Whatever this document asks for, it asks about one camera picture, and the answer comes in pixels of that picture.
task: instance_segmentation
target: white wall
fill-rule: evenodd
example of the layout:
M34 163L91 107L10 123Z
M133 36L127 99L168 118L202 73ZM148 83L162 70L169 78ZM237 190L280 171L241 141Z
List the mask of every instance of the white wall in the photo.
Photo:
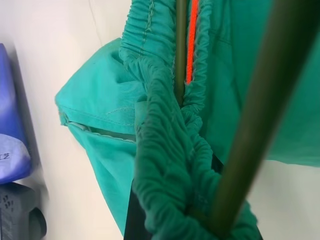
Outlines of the white wall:
M0 0L0 42L19 64L14 74L21 74L42 166L24 183L40 192L47 240L122 239L85 151L60 126L54 96L98 48L121 36L130 2ZM320 239L319 183L319 169L264 163L249 200L265 240Z

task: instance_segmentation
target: green fabric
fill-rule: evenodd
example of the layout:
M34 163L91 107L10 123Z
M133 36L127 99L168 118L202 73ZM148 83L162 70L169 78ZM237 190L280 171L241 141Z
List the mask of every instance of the green fabric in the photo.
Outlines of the green fabric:
M133 0L122 39L102 47L57 94L61 123L86 149L122 234L135 177L154 239L213 238L183 210L193 204L206 212L214 197L211 154L228 158L270 6L200 0L193 82L181 110L173 95L175 0ZM268 159L320 165L319 62L320 36ZM246 205L231 237L255 239L255 222Z

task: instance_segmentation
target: metal rod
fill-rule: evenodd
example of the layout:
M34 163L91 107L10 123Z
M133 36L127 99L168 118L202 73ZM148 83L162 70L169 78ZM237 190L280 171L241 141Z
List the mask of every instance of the metal rod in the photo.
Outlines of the metal rod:
M275 0L209 229L228 236L319 30L320 0Z
M175 96L181 106L185 94L187 0L176 0Z

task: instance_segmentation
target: gray object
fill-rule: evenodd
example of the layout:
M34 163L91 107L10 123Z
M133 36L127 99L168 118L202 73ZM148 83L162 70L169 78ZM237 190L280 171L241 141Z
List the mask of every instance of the gray object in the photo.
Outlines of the gray object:
M46 220L36 208L33 189L11 182L0 185L0 240L40 240Z

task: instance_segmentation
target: green garment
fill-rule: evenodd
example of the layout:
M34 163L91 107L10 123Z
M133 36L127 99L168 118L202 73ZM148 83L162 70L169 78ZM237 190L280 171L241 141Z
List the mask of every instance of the green garment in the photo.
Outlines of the green garment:
M183 239L214 239L182 213L189 204L206 212L203 202L214 197L219 176L209 171L211 155L224 163L228 157L271 1L199 1L193 82L181 110L173 95L175 3L133 0L122 39L95 53L55 101L61 123L86 149L122 234L134 177L154 239L187 232ZM320 165L319 62L320 37L268 159ZM255 239L248 207L241 216L233 239ZM168 235L173 230L177 235Z

